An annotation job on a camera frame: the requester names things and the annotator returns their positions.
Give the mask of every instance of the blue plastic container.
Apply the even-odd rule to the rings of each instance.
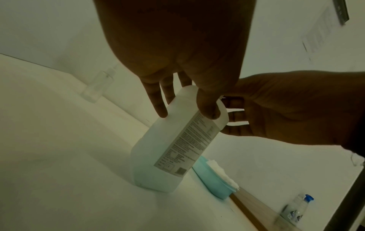
[[[209,189],[218,198],[229,197],[236,189],[225,182],[216,172],[206,163],[208,160],[201,156],[193,165],[194,171]]]

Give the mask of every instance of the hand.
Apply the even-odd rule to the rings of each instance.
[[[365,74],[299,71],[240,79],[222,101],[229,135],[258,136],[287,143],[342,145],[365,109]]]
[[[161,117],[175,97],[173,73],[182,86],[199,87],[201,113],[220,115],[217,99],[237,82],[255,0],[94,0],[106,39],[136,74]]]

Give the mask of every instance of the barcode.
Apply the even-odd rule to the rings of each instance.
[[[185,172],[186,172],[186,169],[179,168],[175,173],[178,174],[178,175],[184,175]]]

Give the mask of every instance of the blue bottle cap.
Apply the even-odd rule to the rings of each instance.
[[[311,197],[310,195],[306,194],[304,200],[309,203],[311,201],[314,201],[314,198]]]

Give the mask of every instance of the white tabletop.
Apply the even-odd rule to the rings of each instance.
[[[134,186],[147,127],[73,76],[6,56],[0,73],[0,230],[256,230],[192,170],[171,194]]]

